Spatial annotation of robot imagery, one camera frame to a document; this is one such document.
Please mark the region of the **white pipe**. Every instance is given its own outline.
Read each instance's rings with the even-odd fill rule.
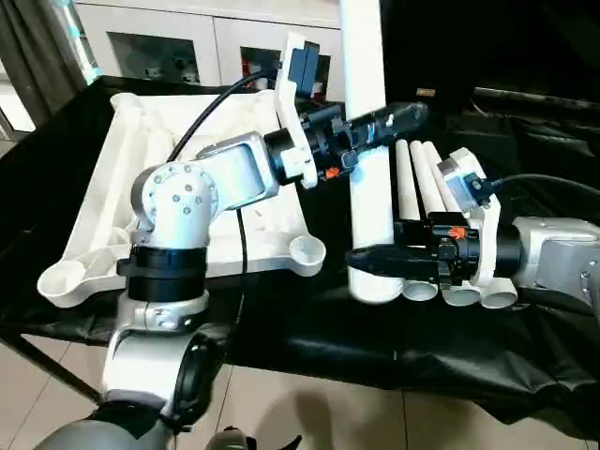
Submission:
[[[494,278],[486,286],[481,305],[488,309],[510,307],[517,301],[517,290],[510,278]]]
[[[396,177],[397,177],[397,205],[400,218],[420,220],[419,202],[416,200],[414,187],[413,165],[411,154],[406,141],[396,142]]]
[[[341,0],[346,118],[385,106],[379,0]],[[350,176],[354,248],[392,244],[394,226],[389,155],[381,146],[364,152]],[[350,292],[366,303],[386,303],[402,292],[399,278],[349,268]]]
[[[438,164],[442,162],[438,149],[435,148],[432,142],[425,142],[423,144],[423,151],[427,156],[429,168],[435,179],[438,191],[442,196],[445,210],[452,213],[459,213],[460,208],[458,207],[457,199],[452,195],[450,188],[443,179],[440,169],[438,169]],[[465,280],[460,286],[451,286],[450,289],[442,290],[442,297],[448,305],[452,305],[453,307],[467,307],[481,300],[481,289]]]
[[[411,157],[426,213],[445,211],[438,185],[436,185],[433,173],[429,168],[426,149],[419,141],[411,142]]]
[[[416,188],[413,180],[413,166],[411,154],[406,141],[396,142],[396,177],[397,177],[397,203],[400,218],[419,220],[419,203],[416,197]],[[402,295],[409,300],[424,301],[434,298],[438,294],[438,286],[415,279],[404,280]]]

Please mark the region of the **black cable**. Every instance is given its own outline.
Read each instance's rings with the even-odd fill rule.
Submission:
[[[217,364],[217,376],[221,367],[227,359],[230,349],[233,347],[233,341],[237,334],[237,325],[242,320],[242,311],[244,310],[244,301],[246,300],[246,273],[248,272],[248,247],[246,242],[246,228],[244,227],[244,218],[242,217],[242,210],[238,209],[235,211],[237,215],[237,225],[240,229],[240,239],[242,241],[242,273],[240,274],[240,305],[237,307],[237,314],[235,315],[235,322],[233,322],[232,330],[227,336],[224,344],[223,354],[221,355],[220,361]]]
[[[215,111],[215,109],[218,107],[218,105],[220,105],[228,96],[233,94],[239,88],[244,87],[248,83],[252,83],[256,80],[259,80],[260,78],[267,78],[270,80],[274,80],[276,78],[276,76],[277,76],[276,70],[261,70],[258,72],[254,72],[251,75],[248,75],[247,77],[241,79],[240,81],[238,81],[235,84],[232,84],[230,87],[228,87],[225,92],[223,92],[217,98],[215,98],[210,103],[210,105],[208,105],[208,107],[206,107],[206,109],[204,111],[202,111],[202,113],[198,116],[198,118],[194,121],[194,123],[191,125],[191,127],[189,127],[189,129],[183,135],[181,140],[174,147],[171,154],[167,158],[167,162],[173,162],[177,159],[177,157],[181,154],[181,151],[183,150],[184,146],[188,143],[188,141],[191,139],[191,137],[194,135],[194,133],[200,127],[200,125],[203,124],[203,122],[206,120],[206,118],[211,113],[213,113]],[[240,323],[240,320],[242,318],[242,311],[244,309],[244,300],[246,299],[246,286],[245,286],[245,278],[246,277],[245,277],[245,275],[248,272],[248,243],[246,240],[246,229],[244,227],[244,218],[242,217],[242,210],[238,209],[237,211],[235,211],[235,214],[237,215],[237,224],[240,229],[240,238],[242,241],[242,273],[240,274],[240,305],[237,309],[237,314],[235,317],[235,322],[233,323],[233,326],[232,326],[232,331],[227,336],[227,339],[226,339],[226,342],[224,345],[225,348],[223,350],[221,360],[217,364],[217,371],[220,370],[221,366],[223,365],[223,363],[225,362],[225,360],[227,358],[227,354],[229,353],[229,350],[233,346],[233,338],[237,331],[237,325]]]
[[[561,178],[560,176],[553,175],[544,175],[541,173],[518,173],[516,175],[505,176],[496,181],[492,181],[492,186],[494,190],[498,190],[506,183],[512,183],[514,181],[520,180],[543,180],[543,181],[551,181],[554,183],[560,183],[571,188],[579,189],[583,192],[586,192],[591,195],[595,195],[600,197],[600,189],[596,189],[595,187],[591,187],[588,185],[584,185],[583,183],[578,183],[577,181],[568,180],[566,178]]]
[[[217,98],[215,98],[210,103],[210,105],[208,105],[208,107],[204,111],[202,111],[202,113],[198,116],[194,123],[191,124],[191,127],[189,127],[189,129],[186,131],[186,134],[183,135],[181,140],[172,150],[171,154],[167,158],[167,162],[173,162],[177,159],[184,146],[188,143],[188,141],[194,135],[196,130],[200,127],[200,125],[203,124],[206,118],[217,108],[217,106],[225,100],[225,98],[233,94],[239,88],[244,87],[248,83],[252,83],[256,80],[259,80],[260,78],[267,78],[269,80],[273,80],[275,79],[275,76],[277,76],[276,70],[260,70],[258,72],[254,72],[248,75],[247,77],[241,79],[239,82],[236,82],[235,84],[229,86],[227,90],[220,94]]]

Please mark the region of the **black cloth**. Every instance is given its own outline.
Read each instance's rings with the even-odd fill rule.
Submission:
[[[106,345],[118,292],[59,309],[39,296],[41,272],[61,256],[113,110],[111,95],[202,94],[207,88],[102,78],[50,123],[0,159],[0,333],[31,333]],[[566,175],[600,188],[600,136],[517,119],[436,116],[420,132],[442,156],[467,146],[489,176]],[[247,277],[247,301],[230,363],[475,401],[507,424],[526,416],[579,438],[600,436],[600,331],[591,312],[556,293],[522,291],[515,307],[449,307],[441,298],[364,305],[348,293],[343,255],[351,246],[346,180],[300,192],[310,232],[327,246],[323,270]],[[521,184],[501,196],[502,221],[520,215],[600,223],[598,199],[564,187]],[[212,320],[237,310],[236,277],[211,279]]]

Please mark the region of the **floor tile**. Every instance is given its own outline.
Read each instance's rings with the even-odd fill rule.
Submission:
[[[218,429],[235,426],[276,450],[406,449],[400,393],[235,367]]]
[[[71,344],[61,364],[82,380],[99,388],[105,357],[104,348]],[[207,414],[194,426],[191,433],[179,437],[178,450],[203,449],[215,434],[230,373],[229,366],[219,372],[213,388],[213,402]],[[91,401],[61,382],[50,380],[9,450],[31,450],[56,429],[89,415],[95,408]]]
[[[406,393],[411,450],[586,450],[584,441],[533,419],[506,426],[468,401]]]
[[[8,150],[15,146],[15,142],[12,141],[4,141],[2,135],[0,134],[0,158],[3,157]]]
[[[25,336],[56,361],[68,342]],[[7,449],[50,377],[41,369],[0,344],[0,449]]]
[[[206,414],[194,425],[190,433],[177,438],[177,450],[203,450],[217,431],[227,386],[232,375],[231,366],[223,366],[213,383],[213,399]]]
[[[61,364],[99,387],[106,349],[70,344]],[[96,406],[61,382],[50,379],[9,450],[31,450],[61,426],[91,413]]]

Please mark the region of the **white tray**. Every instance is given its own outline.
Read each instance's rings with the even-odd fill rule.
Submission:
[[[214,98],[119,94],[111,99],[115,115],[63,257],[37,281],[42,295],[60,308],[70,308],[93,293],[125,287],[115,267],[129,254],[129,232],[137,222],[129,203],[133,181],[145,168],[166,159]],[[193,159],[209,144],[252,130],[265,134],[278,128],[273,91],[233,95],[207,118],[181,159]],[[325,247],[308,233],[294,185],[243,208],[242,214],[249,272],[289,269],[309,277],[321,270]],[[240,273],[242,248],[235,213],[217,217],[210,236],[207,276]]]

